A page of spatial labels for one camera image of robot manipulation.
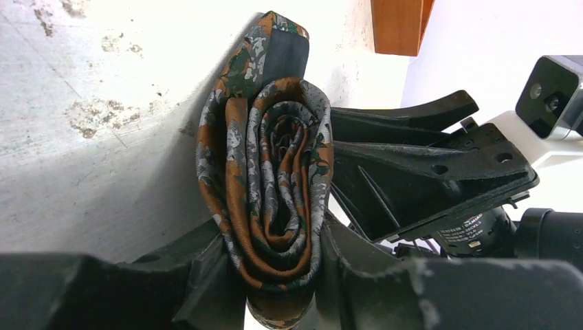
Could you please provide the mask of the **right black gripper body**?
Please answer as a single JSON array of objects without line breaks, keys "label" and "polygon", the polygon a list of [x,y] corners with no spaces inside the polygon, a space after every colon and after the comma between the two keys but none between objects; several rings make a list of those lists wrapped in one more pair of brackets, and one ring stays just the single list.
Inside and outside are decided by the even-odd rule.
[{"label": "right black gripper body", "polygon": [[456,203],[440,217],[388,241],[430,237],[459,258],[507,257],[516,231],[504,205],[526,199],[538,183],[523,154],[493,124],[457,136],[445,151]]}]

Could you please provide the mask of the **orange wooden compartment tray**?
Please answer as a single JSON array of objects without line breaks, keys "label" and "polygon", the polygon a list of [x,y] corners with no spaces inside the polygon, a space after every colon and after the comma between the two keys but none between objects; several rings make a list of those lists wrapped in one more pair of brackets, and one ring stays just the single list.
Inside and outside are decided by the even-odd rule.
[{"label": "orange wooden compartment tray", "polygon": [[371,0],[377,54],[417,56],[434,0]]}]

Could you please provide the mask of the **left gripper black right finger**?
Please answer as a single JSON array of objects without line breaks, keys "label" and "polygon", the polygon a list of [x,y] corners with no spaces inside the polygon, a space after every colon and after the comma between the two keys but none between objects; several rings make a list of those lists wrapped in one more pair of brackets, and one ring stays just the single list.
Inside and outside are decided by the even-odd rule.
[{"label": "left gripper black right finger", "polygon": [[402,261],[332,214],[321,241],[319,329],[582,328],[582,273],[563,261]]}]

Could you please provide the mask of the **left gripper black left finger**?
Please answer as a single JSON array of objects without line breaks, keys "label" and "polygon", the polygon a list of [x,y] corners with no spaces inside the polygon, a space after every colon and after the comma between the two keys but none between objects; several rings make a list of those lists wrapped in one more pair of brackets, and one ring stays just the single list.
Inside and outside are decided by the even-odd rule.
[{"label": "left gripper black left finger", "polygon": [[132,263],[1,255],[2,329],[242,329],[245,293],[214,221]]}]

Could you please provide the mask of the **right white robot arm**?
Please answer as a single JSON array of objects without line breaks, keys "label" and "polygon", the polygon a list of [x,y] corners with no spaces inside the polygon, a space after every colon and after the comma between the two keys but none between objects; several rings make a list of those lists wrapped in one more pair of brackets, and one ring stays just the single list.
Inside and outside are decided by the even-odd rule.
[{"label": "right white robot arm", "polygon": [[539,177],[464,90],[415,107],[331,111],[331,192],[370,242],[433,239],[452,258],[549,259],[582,266],[582,215],[506,205]]}]

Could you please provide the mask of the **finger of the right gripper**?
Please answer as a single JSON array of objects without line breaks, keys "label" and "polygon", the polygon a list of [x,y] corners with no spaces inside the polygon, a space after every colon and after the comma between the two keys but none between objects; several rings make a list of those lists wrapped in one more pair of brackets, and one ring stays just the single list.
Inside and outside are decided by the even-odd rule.
[{"label": "finger of the right gripper", "polygon": [[445,129],[479,110],[464,90],[438,100],[400,109],[333,107],[333,138],[341,142],[371,142],[430,146],[447,138]]},{"label": "finger of the right gripper", "polygon": [[446,185],[454,151],[403,144],[335,142],[333,188],[370,241],[400,236],[456,203]]}]

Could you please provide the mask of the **orange floral necktie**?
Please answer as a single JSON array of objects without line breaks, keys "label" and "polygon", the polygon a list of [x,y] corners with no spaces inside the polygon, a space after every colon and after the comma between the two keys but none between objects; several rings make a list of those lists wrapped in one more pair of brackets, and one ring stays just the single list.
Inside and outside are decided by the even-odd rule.
[{"label": "orange floral necktie", "polygon": [[333,176],[331,105],[304,79],[309,33],[266,12],[246,33],[201,110],[201,195],[268,329],[308,312]]}]

